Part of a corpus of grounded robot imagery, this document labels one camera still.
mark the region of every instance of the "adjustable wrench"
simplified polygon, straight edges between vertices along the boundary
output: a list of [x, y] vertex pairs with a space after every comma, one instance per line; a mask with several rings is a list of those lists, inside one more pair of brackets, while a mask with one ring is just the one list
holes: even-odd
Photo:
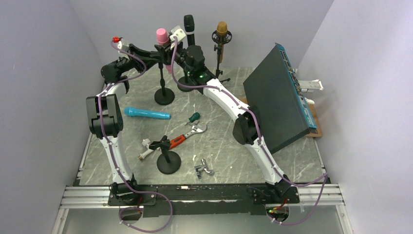
[[171, 145], [170, 145], [169, 149], [172, 149], [172, 148], [178, 146], [179, 144], [184, 142], [184, 140], [186, 140], [188, 137], [190, 137], [194, 134], [205, 132], [207, 130], [207, 125], [205, 125], [205, 127], [201, 127], [201, 126], [198, 125], [198, 122], [199, 121], [196, 120], [193, 123], [188, 123], [188, 124], [192, 125], [192, 130], [189, 133], [185, 134], [185, 135], [180, 135], [180, 136], [170, 140]]

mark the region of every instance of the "tabletop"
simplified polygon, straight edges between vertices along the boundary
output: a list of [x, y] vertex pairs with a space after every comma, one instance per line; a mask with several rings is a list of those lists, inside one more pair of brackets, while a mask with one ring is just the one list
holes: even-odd
[[[220, 79], [231, 78], [223, 85], [236, 97], [244, 98], [244, 80], [254, 68], [233, 67], [222, 68], [224, 74]], [[178, 78], [183, 71], [175, 71]], [[265, 182], [263, 173], [254, 157], [243, 145], [232, 136], [234, 122], [229, 115], [214, 101], [198, 91], [181, 92], [171, 75], [164, 69], [166, 87], [175, 93], [173, 103], [167, 106], [158, 105], [154, 100], [156, 90], [160, 88], [159, 69], [153, 67], [143, 76], [130, 81], [129, 92], [121, 98], [119, 105], [124, 120], [122, 131], [126, 158], [138, 184], [210, 184], [210, 183], [260, 183]], [[129, 117], [123, 114], [125, 107], [170, 113], [171, 119], [154, 119], [148, 117]], [[143, 161], [139, 154], [146, 151], [142, 140], [149, 138], [159, 141], [163, 135], [168, 139], [190, 131], [185, 126], [188, 118], [195, 112], [201, 117], [199, 125], [207, 125], [207, 131], [195, 134], [178, 145], [172, 151], [181, 157], [180, 169], [171, 175], [158, 171], [156, 160], [161, 154], [155, 151]], [[294, 182], [309, 182], [322, 175], [319, 153], [312, 137], [303, 137], [272, 155], [277, 164]], [[201, 165], [204, 158], [208, 168], [214, 175], [202, 172], [198, 179], [194, 167]], [[109, 185], [112, 172], [106, 153], [100, 141], [92, 136], [86, 154], [80, 185]]]

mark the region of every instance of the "screwdriver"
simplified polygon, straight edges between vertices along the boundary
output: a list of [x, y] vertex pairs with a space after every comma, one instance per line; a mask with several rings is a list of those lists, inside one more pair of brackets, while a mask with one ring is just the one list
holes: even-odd
[[189, 123], [193, 123], [195, 120], [199, 119], [201, 115], [198, 112], [195, 112], [191, 117], [189, 117], [189, 122], [186, 123], [185, 125], [189, 124]]

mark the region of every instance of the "white wall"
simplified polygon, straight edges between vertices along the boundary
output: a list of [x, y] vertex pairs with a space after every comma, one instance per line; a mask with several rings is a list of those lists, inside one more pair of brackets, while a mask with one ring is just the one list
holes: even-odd
[[117, 58], [110, 40], [122, 36], [146, 50], [155, 50], [158, 28], [184, 27], [194, 15], [195, 42], [208, 66], [216, 65], [211, 34], [226, 21], [233, 40], [225, 46], [222, 66], [257, 66], [274, 43], [282, 44], [298, 66], [333, 0], [70, 0], [101, 59]]
[[413, 2], [335, 0], [300, 66], [355, 233], [412, 233]]
[[0, 233], [50, 233], [102, 62], [67, 0], [1, 1], [0, 55]]

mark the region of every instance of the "black microphone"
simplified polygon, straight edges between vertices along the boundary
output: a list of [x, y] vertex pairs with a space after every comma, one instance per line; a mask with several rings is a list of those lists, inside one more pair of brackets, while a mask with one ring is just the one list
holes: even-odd
[[187, 32], [188, 46], [195, 45], [195, 35], [194, 35], [195, 24], [193, 22], [192, 15], [184, 16], [184, 27], [185, 27], [185, 31]]

